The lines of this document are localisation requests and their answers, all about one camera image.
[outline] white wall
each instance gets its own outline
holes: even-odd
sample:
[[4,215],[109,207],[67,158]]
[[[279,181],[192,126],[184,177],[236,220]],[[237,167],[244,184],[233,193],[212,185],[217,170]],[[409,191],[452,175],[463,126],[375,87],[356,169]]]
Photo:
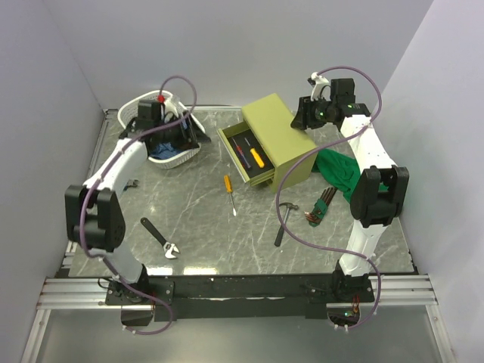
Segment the white wall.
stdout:
[[[202,104],[277,92],[296,108],[310,73],[338,64],[360,67],[383,88],[432,2],[44,1],[104,108],[174,73],[194,82]],[[366,82],[357,87],[361,101],[376,102]],[[170,89],[190,100],[182,83]]]
[[0,361],[20,360],[102,111],[40,0],[0,2]]
[[460,363],[484,357],[484,2],[435,0],[383,93],[377,131],[410,171],[402,214]]

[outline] olive green drawer box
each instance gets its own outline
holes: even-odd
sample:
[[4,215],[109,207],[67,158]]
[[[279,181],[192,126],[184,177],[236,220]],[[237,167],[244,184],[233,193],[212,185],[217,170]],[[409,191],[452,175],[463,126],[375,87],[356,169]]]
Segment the olive green drawer box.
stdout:
[[[270,188],[276,192],[287,170],[302,155],[313,150],[316,145],[304,131],[290,127],[294,116],[276,94],[261,98],[242,107],[242,115],[244,116],[243,122],[226,129],[218,129],[219,136],[244,182],[248,182],[252,186],[268,182]],[[259,170],[252,155],[247,152],[245,152],[245,155],[251,163],[252,169],[248,172],[242,166],[239,157],[235,153],[232,140],[233,137],[236,138],[238,135],[240,137],[241,134],[250,136],[253,134],[255,136],[254,140],[256,140],[253,146],[256,147],[263,159],[267,158],[267,160],[270,160],[269,163],[266,163],[263,170]],[[244,146],[240,141],[237,143],[241,147]],[[284,183],[284,188],[305,181],[311,173],[315,158],[316,155],[311,155],[304,160],[291,173]]]

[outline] yellow handle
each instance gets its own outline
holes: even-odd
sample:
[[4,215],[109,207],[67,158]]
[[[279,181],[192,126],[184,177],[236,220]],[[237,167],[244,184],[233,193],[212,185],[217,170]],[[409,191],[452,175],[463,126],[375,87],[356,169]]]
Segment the yellow handle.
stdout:
[[232,192],[232,183],[230,183],[230,178],[228,175],[224,176],[225,187],[227,188],[227,193]]
[[262,161],[260,156],[257,154],[256,149],[254,149],[254,148],[250,149],[250,153],[252,154],[252,156],[256,160],[256,163],[259,166],[259,168],[262,169],[264,167],[264,162]]

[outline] hammer head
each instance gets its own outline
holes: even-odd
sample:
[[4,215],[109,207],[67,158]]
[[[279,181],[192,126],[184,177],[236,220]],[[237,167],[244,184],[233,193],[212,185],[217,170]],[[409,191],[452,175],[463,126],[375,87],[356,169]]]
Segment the hammer head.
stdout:
[[294,210],[299,209],[299,206],[297,206],[296,204],[289,203],[289,202],[281,203],[281,204],[279,204],[279,206],[286,206],[286,208],[294,209]]

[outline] gray floor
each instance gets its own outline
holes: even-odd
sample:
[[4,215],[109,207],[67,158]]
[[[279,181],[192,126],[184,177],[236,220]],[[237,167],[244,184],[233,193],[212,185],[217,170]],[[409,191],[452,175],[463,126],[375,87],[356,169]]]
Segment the gray floor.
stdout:
[[[171,170],[159,170],[146,162],[133,178],[140,180],[136,189],[128,189],[120,198],[126,220],[126,240],[135,257],[148,267],[150,275],[182,274],[286,274],[331,272],[338,253],[313,250],[284,237],[281,248],[274,247],[279,229],[275,212],[275,194],[268,188],[245,185],[235,170],[216,130],[241,121],[240,111],[197,111],[212,144],[204,144],[193,159]],[[107,128],[100,155],[103,162],[116,143],[121,126],[116,118]],[[336,128],[325,126],[312,131],[316,144],[339,137]],[[347,144],[336,151],[352,155]],[[234,187],[237,217],[231,214],[225,192],[224,174],[230,174]],[[324,221],[316,228],[308,226],[304,210],[329,184],[319,175],[283,191],[281,200],[300,206],[288,225],[300,237],[325,246],[345,248],[352,228],[349,204],[338,193]],[[148,217],[181,250],[177,260],[167,260],[161,246],[141,226]],[[411,257],[399,220],[385,231],[374,259],[383,272],[413,271]],[[76,251],[71,277],[108,276],[104,265],[87,260]]]
[[[161,327],[153,323],[150,328]],[[424,306],[380,307],[349,334],[304,318],[177,321],[152,337],[121,331],[119,312],[53,311],[38,363],[438,363]]]

